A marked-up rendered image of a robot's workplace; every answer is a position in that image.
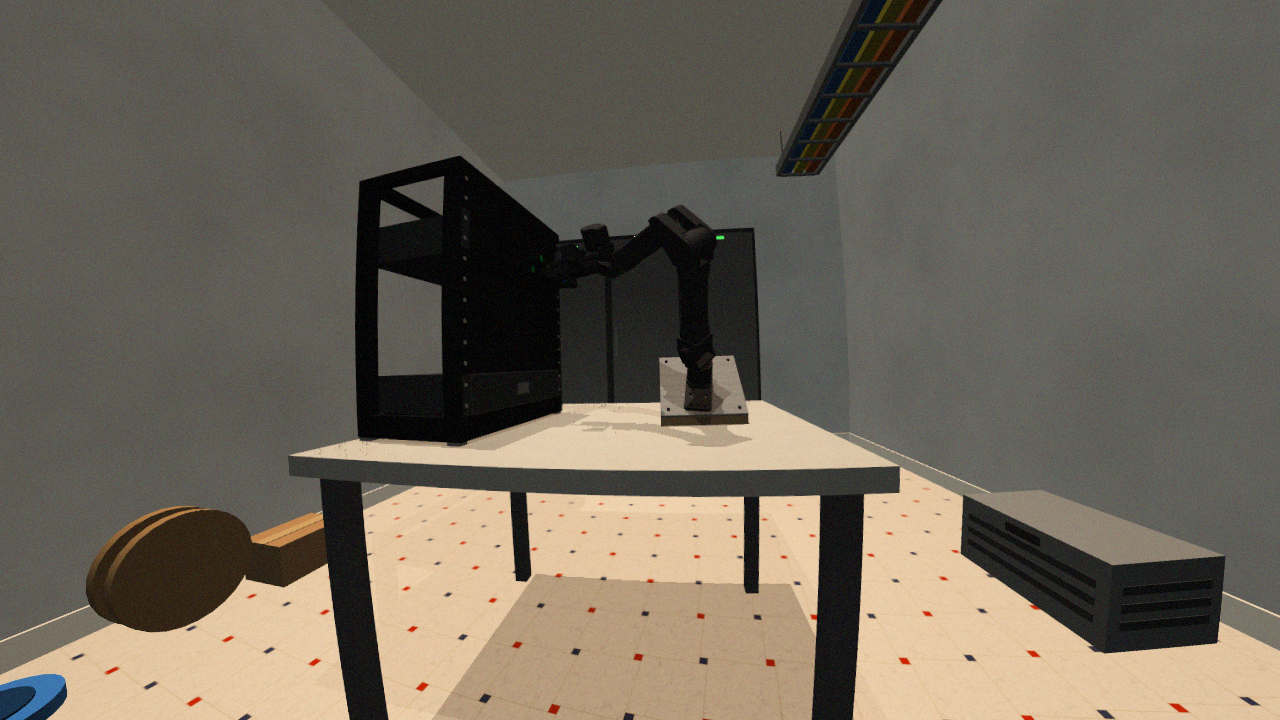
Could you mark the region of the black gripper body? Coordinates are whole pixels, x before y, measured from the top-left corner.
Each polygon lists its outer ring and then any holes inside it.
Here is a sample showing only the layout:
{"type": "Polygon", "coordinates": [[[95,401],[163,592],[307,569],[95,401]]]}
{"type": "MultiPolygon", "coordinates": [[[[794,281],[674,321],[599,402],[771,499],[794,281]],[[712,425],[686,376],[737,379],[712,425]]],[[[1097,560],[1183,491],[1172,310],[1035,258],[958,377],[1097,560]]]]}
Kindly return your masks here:
{"type": "MultiPolygon", "coordinates": [[[[585,254],[585,261],[586,260],[588,260],[588,254],[585,254]]],[[[586,269],[589,269],[588,264],[585,264],[585,265],[586,265],[586,269]]],[[[577,288],[577,278],[572,279],[568,275],[567,266],[558,265],[558,270],[559,270],[559,275],[564,277],[564,284],[567,284],[568,288],[577,288]]]]}

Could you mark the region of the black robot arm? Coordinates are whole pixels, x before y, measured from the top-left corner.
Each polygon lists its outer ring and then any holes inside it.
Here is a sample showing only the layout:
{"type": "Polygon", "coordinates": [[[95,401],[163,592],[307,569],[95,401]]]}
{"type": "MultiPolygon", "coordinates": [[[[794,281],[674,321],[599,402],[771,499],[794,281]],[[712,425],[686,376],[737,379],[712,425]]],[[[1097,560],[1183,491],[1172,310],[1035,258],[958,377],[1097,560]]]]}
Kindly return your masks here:
{"type": "Polygon", "coordinates": [[[567,266],[567,273],[572,279],[589,275],[585,263],[590,274],[599,273],[614,279],[637,266],[643,259],[664,245],[663,249],[672,265],[677,268],[681,292],[682,322],[677,337],[677,351],[678,357],[687,366],[684,409],[710,413],[710,374],[716,351],[712,346],[713,333],[708,323],[708,275],[710,260],[714,259],[716,233],[684,205],[671,208],[667,214],[660,213],[648,222],[649,225],[644,231],[616,251],[605,225],[600,223],[585,225],[580,231],[585,249],[590,254],[575,243],[564,245],[554,252],[556,263],[567,266]],[[586,261],[585,254],[588,254],[586,261]]]}

